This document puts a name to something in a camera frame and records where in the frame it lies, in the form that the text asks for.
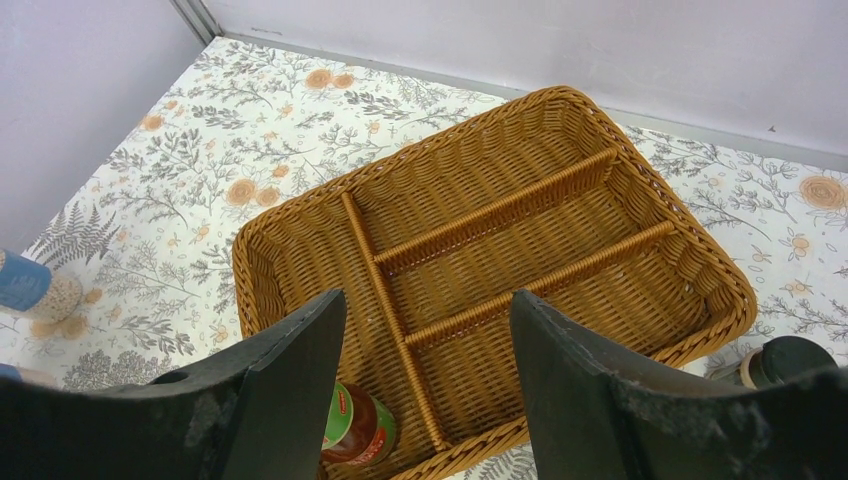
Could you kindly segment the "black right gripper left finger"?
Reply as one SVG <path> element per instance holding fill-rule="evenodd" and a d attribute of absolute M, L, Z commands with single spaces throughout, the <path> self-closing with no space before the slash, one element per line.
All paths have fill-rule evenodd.
<path fill-rule="evenodd" d="M 144 385 L 1 382 L 5 479 L 313 479 L 343 343 L 326 291 L 276 324 Z"/>

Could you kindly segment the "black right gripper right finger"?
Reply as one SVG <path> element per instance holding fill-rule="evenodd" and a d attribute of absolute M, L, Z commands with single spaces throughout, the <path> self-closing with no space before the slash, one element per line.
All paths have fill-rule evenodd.
<path fill-rule="evenodd" d="M 654 361 L 526 290 L 510 330 L 542 479 L 843 479 L 847 372 L 759 390 Z"/>

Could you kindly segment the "red sauce bottle yellow cap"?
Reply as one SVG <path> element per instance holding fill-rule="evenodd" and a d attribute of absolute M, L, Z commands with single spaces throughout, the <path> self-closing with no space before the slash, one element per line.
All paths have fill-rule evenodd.
<path fill-rule="evenodd" d="M 372 466 L 389 456 L 398 438 L 389 409 L 357 385 L 337 381 L 329 408 L 321 460 Z"/>

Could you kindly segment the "silver lid white grain jar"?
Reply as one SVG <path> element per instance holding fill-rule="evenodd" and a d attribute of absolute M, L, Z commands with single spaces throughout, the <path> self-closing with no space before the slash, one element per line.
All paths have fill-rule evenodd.
<path fill-rule="evenodd" d="M 83 288 L 77 279 L 6 249 L 1 250 L 1 312 L 55 324 L 79 305 Z"/>

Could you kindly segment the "brown wicker divided basket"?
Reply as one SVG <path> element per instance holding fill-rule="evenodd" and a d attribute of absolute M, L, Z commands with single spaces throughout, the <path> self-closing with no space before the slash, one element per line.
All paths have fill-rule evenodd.
<path fill-rule="evenodd" d="M 369 466 L 442 479 L 529 439 L 509 309 L 526 289 L 672 367 L 757 315 L 745 275 L 626 135 L 555 86 L 477 115 L 247 222 L 232 246 L 244 336 L 343 290 L 337 376 L 399 423 Z"/>

